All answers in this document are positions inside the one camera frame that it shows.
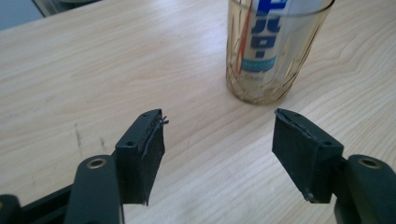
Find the wooden table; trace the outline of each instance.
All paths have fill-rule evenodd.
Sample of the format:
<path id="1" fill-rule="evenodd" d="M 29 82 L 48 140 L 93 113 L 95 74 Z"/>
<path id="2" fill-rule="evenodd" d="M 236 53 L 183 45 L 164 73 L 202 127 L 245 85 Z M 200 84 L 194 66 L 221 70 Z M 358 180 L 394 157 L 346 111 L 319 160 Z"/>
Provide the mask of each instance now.
<path id="1" fill-rule="evenodd" d="M 71 184 L 162 108 L 166 153 L 128 223 L 334 223 L 271 152 L 274 110 L 299 112 L 396 169 L 396 2 L 338 0 L 288 96 L 248 105 L 225 83 L 227 1 L 106 0 L 0 32 L 0 193 Z"/>

